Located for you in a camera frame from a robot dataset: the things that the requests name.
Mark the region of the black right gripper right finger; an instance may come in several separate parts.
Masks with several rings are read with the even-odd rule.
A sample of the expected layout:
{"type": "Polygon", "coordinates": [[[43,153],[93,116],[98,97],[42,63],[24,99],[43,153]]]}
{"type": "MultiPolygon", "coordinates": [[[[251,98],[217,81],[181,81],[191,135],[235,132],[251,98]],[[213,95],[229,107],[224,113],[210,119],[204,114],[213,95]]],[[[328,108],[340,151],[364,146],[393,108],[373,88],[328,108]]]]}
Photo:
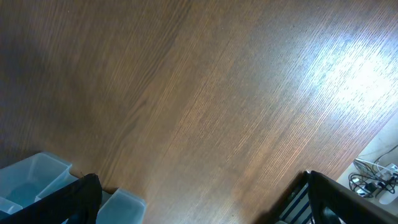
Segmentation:
{"type": "Polygon", "coordinates": [[[315,223],[397,224],[397,217],[322,173],[308,175],[308,199],[315,223]]]}

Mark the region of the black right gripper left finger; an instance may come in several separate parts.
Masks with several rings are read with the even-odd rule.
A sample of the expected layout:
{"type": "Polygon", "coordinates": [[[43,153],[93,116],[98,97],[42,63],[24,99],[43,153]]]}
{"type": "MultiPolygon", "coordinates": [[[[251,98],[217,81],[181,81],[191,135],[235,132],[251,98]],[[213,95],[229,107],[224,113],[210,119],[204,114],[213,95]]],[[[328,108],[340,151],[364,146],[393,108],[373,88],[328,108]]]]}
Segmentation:
{"type": "Polygon", "coordinates": [[[28,207],[1,220],[1,224],[95,224],[102,202],[96,174],[88,174],[28,207]]]}

